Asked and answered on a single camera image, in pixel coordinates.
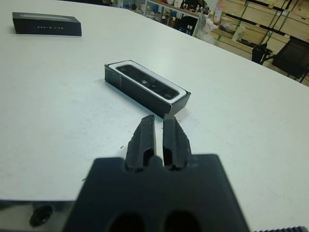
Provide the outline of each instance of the black box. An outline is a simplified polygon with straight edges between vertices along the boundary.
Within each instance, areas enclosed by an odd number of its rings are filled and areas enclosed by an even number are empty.
[[[82,36],[81,23],[74,17],[13,12],[17,34]]]
[[[190,92],[131,60],[106,64],[105,81],[160,117],[179,112],[191,95]]]

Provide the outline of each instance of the screw hole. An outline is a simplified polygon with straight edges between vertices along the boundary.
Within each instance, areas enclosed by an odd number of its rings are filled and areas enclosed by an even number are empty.
[[[145,232],[145,226],[137,213],[125,213],[116,218],[110,232]]]
[[[190,213],[176,211],[169,214],[164,227],[164,232],[200,232],[200,226]]]

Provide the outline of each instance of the plastic bag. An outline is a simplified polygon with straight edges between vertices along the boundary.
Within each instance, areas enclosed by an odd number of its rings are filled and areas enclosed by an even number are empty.
[[[217,45],[214,37],[208,34],[208,32],[217,28],[218,26],[214,25],[210,18],[207,18],[204,14],[200,14],[193,36],[212,45]]]
[[[233,35],[232,40],[237,41],[237,40],[241,40],[242,37],[244,36],[246,32],[246,28],[243,26],[240,26],[237,31],[235,32],[235,34]]]

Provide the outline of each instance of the wooden shelf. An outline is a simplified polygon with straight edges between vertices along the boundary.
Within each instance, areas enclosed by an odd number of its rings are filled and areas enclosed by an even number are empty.
[[[161,1],[158,1],[158,0],[152,0],[152,1],[150,1],[150,2],[151,2],[151,3],[152,3],[152,2],[157,2],[157,3],[161,4],[161,5],[165,5],[165,6],[167,6],[167,7],[173,8],[173,9],[179,11],[179,12],[184,12],[184,13],[187,13],[187,14],[190,14],[190,15],[193,15],[193,16],[199,16],[198,13],[189,11],[189,10],[187,10],[187,9],[182,9],[182,8],[179,8],[179,7],[176,7],[176,6],[173,6],[173,5],[169,5],[169,4],[167,4],[167,3],[164,3],[164,2],[161,2]]]

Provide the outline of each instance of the office chair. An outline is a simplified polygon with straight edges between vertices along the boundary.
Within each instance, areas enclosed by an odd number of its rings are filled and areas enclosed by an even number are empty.
[[[309,43],[290,39],[274,57],[272,64],[295,77],[295,80],[301,79],[301,83],[309,72]]]
[[[300,79],[300,83],[309,73],[309,43],[291,38],[289,42],[276,55],[267,49],[267,44],[255,46],[252,50],[252,61],[263,64],[266,60],[272,59],[272,65]]]
[[[272,53],[271,50],[267,48],[267,44],[257,45],[252,50],[251,60],[258,64],[263,64],[265,60],[271,59],[269,56]]]

